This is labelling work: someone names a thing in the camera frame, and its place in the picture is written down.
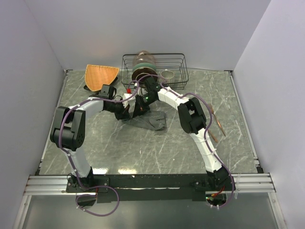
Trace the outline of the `grey cloth napkin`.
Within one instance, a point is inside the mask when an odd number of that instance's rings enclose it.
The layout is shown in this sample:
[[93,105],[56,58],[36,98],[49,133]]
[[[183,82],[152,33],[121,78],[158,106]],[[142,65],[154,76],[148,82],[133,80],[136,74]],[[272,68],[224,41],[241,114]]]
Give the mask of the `grey cloth napkin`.
[[163,111],[148,111],[132,119],[122,120],[122,123],[152,131],[160,131],[167,127],[166,113]]

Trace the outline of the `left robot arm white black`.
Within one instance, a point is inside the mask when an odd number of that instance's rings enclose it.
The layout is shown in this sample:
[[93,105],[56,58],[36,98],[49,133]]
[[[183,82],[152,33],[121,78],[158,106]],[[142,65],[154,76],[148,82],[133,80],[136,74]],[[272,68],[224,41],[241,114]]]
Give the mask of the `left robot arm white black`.
[[102,111],[114,113],[117,119],[127,119],[128,102],[133,94],[124,94],[116,100],[117,89],[105,85],[101,91],[85,101],[69,107],[59,106],[55,112],[50,140],[67,158],[71,167],[71,183],[82,191],[91,191],[94,184],[93,170],[82,147],[85,140],[87,119]]

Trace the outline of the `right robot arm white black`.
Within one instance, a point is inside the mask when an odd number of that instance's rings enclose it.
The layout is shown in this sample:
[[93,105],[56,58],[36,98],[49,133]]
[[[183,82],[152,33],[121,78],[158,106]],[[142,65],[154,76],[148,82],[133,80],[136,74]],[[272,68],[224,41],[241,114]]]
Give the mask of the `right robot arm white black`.
[[133,80],[134,91],[143,85],[147,91],[144,95],[136,96],[140,108],[149,106],[155,101],[164,102],[175,108],[179,115],[180,125],[184,132],[194,140],[203,158],[205,170],[209,176],[208,184],[211,189],[235,189],[234,178],[219,158],[213,146],[208,130],[212,124],[212,111],[203,98],[195,93],[179,94],[164,82],[157,83],[154,75],[145,75],[139,80]]

